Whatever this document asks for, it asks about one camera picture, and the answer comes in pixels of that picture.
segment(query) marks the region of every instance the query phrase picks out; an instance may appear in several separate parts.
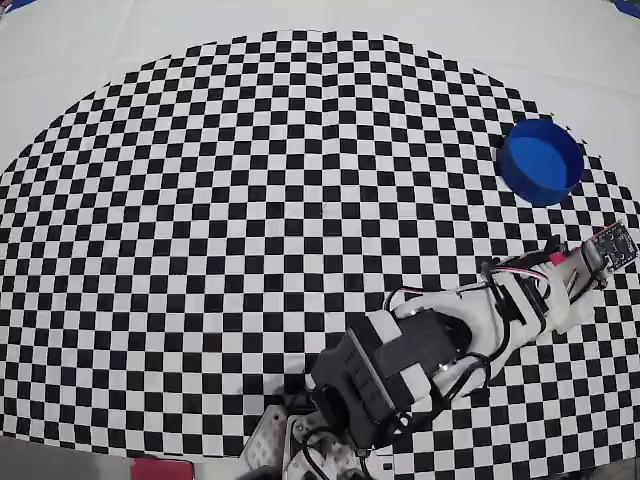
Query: black wire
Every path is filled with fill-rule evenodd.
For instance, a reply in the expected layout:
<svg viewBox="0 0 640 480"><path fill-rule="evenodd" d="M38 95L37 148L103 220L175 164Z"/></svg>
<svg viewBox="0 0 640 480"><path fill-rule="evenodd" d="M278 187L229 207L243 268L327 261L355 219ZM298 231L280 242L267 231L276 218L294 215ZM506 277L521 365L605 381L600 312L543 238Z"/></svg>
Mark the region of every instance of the black wire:
<svg viewBox="0 0 640 480"><path fill-rule="evenodd" d="M538 290L540 290L540 280L536 279L535 283L536 283L536 288ZM549 298L551 296L551 283L549 282L548 278L547 278L546 287L547 288L544 289L544 295L542 296L543 300L546 300L547 298Z"/></svg>
<svg viewBox="0 0 640 480"><path fill-rule="evenodd" d="M578 293L576 293L573 297L571 297L571 300L569 301L569 303L571 304L574 304L575 302L580 300L580 298L582 298L582 296L589 291L589 289L591 288L591 285L593 285L593 282L598 279L598 275L600 275L600 273L602 273L604 269L607 268L607 262L603 261L602 265L600 265L598 268L593 270L593 268L591 267L591 264L589 263L589 260L587 259L587 254L584 251L584 243L580 246L580 252L582 253L582 259L584 260L584 263L587 266L587 270L589 270L589 280L587 280L587 282L582 286L582 288L578 290Z"/></svg>
<svg viewBox="0 0 640 480"><path fill-rule="evenodd" d="M382 304L382 308L384 308L387 312L391 311L391 300L393 300L393 297L396 296L396 293L398 293L400 290L402 289L407 289L407 290L415 290L416 292L419 293L435 293L435 292L441 292L442 290L428 290L426 288L419 288L419 287L407 287L406 285L400 285L398 288L395 288L391 291L391 293L387 296L387 298L384 300L384 303Z"/></svg>
<svg viewBox="0 0 640 480"><path fill-rule="evenodd" d="M360 456L360 469L362 470L362 473L364 474L364 478L366 480L373 480L373 477L371 476L371 473L369 473L369 467L367 467L367 457L369 456L368 452L367 455L361 455Z"/></svg>
<svg viewBox="0 0 640 480"><path fill-rule="evenodd" d="M456 395L458 393L460 393L460 390L462 390L462 387L465 386L465 384L469 381L469 378L471 377L471 374L473 372L475 372L476 370L478 370L479 368L484 368L485 371L485 377L484 377L484 387L486 388L488 386L489 383L489 376L491 374L491 366L489 364L489 359L480 354L480 353L468 353L467 355L468 357L475 357L478 359L477 362L473 362L471 365L469 365L466 370L464 372L462 372L462 375L460 375L458 377L458 380L456 380L456 382L453 384L453 386L449 389L449 391L447 393L444 394L443 400L449 404L451 403L451 400L453 400Z"/></svg>
<svg viewBox="0 0 640 480"><path fill-rule="evenodd" d="M310 391L308 391L306 388L303 388L302 390L298 390L296 393L291 395L291 398L289 399L289 401L284 404L284 408L287 410L287 413L291 415L294 412L294 407L296 406L296 401L301 396L304 395L305 402L308 402L310 394L311 394Z"/></svg>
<svg viewBox="0 0 640 480"><path fill-rule="evenodd" d="M415 418L415 415L412 415L411 428L404 429L400 434L396 435L394 438L396 439L404 438L406 436L410 436L414 432L423 432L427 430L427 428L429 427L429 424L433 423L433 421L438 417L438 415L444 412L444 408L445 408L444 402L437 402L433 405L433 410L425 413L421 412L418 419Z"/></svg>
<svg viewBox="0 0 640 480"><path fill-rule="evenodd" d="M391 310L389 309L389 307L391 307L391 300L393 300L393 297L396 296L396 293L398 293L400 290L402 290L404 285L400 285L398 288L394 289L385 299L384 304L383 304L383 308L387 311L390 312Z"/></svg>
<svg viewBox="0 0 640 480"><path fill-rule="evenodd" d="M458 295L461 295L467 292L475 292L477 290L486 290L487 288L489 288L489 285L487 285L486 283L484 285L478 285L477 287L469 287L469 288L460 287L459 290L456 290L456 293L458 293Z"/></svg>
<svg viewBox="0 0 640 480"><path fill-rule="evenodd" d="M504 308L504 303L500 292L498 292L498 287L496 286L496 282L493 280L493 273L491 272L491 268L488 263L482 265L482 272L487 280L487 285L491 289L491 293L496 299L496 310L500 318L502 318L502 342L498 346L498 349L489 355L488 359L490 362L494 361L498 358L502 353L507 349L507 345L509 345L509 339L511 337L511 328L509 325L509 320L507 318L507 312Z"/></svg>
<svg viewBox="0 0 640 480"><path fill-rule="evenodd" d="M317 433L331 433L332 435L336 435L336 433L329 427L316 427L309 430L305 433L304 437L302 437L302 454L304 455L305 460L311 468L315 470L321 480L329 480L329 477L322 471L322 469L318 466L318 464L311 458L311 453L309 453L309 440L311 437Z"/></svg>

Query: white table surface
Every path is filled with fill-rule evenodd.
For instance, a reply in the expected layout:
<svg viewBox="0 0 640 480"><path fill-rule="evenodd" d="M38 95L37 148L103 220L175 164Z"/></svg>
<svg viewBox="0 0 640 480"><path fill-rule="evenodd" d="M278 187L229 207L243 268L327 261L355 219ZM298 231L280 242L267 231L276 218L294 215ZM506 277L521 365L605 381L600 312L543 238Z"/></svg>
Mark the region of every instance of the white table surface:
<svg viewBox="0 0 640 480"><path fill-rule="evenodd" d="M569 125L640 199L640 20L602 0L38 0L0 24L0 171L143 63L294 28L395 35L492 75ZM235 468L214 465L211 478Z"/></svg>

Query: gray floor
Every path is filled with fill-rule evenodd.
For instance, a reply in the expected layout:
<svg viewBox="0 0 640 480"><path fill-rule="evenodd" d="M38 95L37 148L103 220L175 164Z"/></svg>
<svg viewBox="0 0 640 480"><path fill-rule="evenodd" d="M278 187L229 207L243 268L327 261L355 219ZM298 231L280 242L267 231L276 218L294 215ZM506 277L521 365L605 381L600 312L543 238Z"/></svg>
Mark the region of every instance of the gray floor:
<svg viewBox="0 0 640 480"><path fill-rule="evenodd" d="M235 479L235 459L215 459L196 465L198 480ZM0 437L0 477L22 480L127 480L131 460L75 452ZM640 462L625 460L598 468L589 480L640 480Z"/></svg>

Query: blue bowl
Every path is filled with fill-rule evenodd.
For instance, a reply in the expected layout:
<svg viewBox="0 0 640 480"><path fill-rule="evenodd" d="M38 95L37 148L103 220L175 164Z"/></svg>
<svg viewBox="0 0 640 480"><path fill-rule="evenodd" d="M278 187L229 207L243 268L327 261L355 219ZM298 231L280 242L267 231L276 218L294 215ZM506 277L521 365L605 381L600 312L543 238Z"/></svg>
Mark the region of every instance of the blue bowl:
<svg viewBox="0 0 640 480"><path fill-rule="evenodd" d="M622 13L626 13L627 15L631 15L636 18L640 18L640 4L636 2L632 2L631 0L614 0L616 7Z"/></svg>
<svg viewBox="0 0 640 480"><path fill-rule="evenodd" d="M507 186L536 207L567 198L584 172L576 141L549 120L518 122L496 159Z"/></svg>

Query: checkerboard mat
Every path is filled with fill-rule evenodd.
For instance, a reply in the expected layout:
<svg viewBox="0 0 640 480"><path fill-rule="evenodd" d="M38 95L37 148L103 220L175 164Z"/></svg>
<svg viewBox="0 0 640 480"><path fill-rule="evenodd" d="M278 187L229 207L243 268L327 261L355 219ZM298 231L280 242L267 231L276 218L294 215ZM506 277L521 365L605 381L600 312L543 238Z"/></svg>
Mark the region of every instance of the checkerboard mat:
<svg viewBox="0 0 640 480"><path fill-rule="evenodd" d="M389 36L287 31L143 65L53 121L0 178L0 429L79 450L237 455L283 384L400 284L578 245L629 191L587 153L532 208L492 148L516 90ZM526 478L636 454L640 286L540 338L487 392L394 445L408 478ZM420 415L420 405L414 408Z"/></svg>

